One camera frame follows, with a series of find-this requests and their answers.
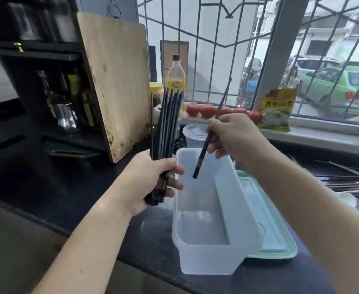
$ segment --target kitchen counter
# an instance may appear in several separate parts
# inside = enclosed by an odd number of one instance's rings
[[[0,206],[65,236],[131,158],[148,148],[141,142],[115,165],[105,154],[91,161],[49,157],[40,137],[31,132],[25,140],[0,151]],[[312,167],[317,174],[341,174],[322,164]],[[291,260],[246,259],[232,276],[194,276],[181,272],[171,226],[168,204],[148,207],[131,220],[118,259],[192,293],[335,293],[291,229],[298,246],[298,255]]]

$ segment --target car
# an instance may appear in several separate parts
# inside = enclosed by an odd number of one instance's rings
[[[340,79],[330,94],[339,76]],[[321,116],[347,119],[359,115],[359,95],[355,97],[359,89],[359,66],[348,65],[344,70],[342,67],[323,68],[316,73],[304,74],[300,81],[303,96],[318,104]]]
[[[291,68],[293,67],[294,60],[296,56],[291,56],[288,59],[287,67],[285,68],[282,82],[287,80],[287,77],[290,76]],[[297,67],[297,76],[301,77],[302,75],[314,72],[317,69],[322,69],[326,67],[337,67],[341,64],[341,61],[338,59],[323,57],[320,66],[318,63],[321,60],[321,56],[298,56],[295,66]]]

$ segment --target yellow package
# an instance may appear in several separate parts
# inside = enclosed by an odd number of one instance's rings
[[[288,120],[297,93],[296,88],[274,88],[264,95],[261,100],[263,120],[259,128],[290,132]]]

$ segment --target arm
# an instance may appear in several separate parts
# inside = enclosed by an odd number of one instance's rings
[[[137,154],[76,227],[33,294],[103,294],[131,217],[147,207],[143,198],[167,170],[183,173],[175,158]],[[174,179],[169,185],[182,188]]]
[[[208,151],[252,174],[341,294],[359,293],[359,211],[272,146],[246,115],[212,121]]]

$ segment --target tomato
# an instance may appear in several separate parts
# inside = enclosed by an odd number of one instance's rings
[[[200,106],[196,102],[189,103],[186,106],[186,112],[189,116],[196,117],[200,112]]]
[[[245,113],[245,114],[247,114],[248,111],[246,110],[246,108],[235,108],[235,109],[232,110],[231,113]]]
[[[210,119],[217,112],[217,108],[212,104],[203,104],[200,108],[200,113],[202,114],[202,118]]]
[[[219,115],[222,116],[223,114],[228,114],[228,113],[231,113],[231,108],[229,108],[228,106],[222,106]]]
[[[263,114],[260,111],[255,111],[255,110],[249,111],[248,115],[250,119],[253,121],[253,123],[255,123],[256,125],[261,123],[261,120],[263,119]]]

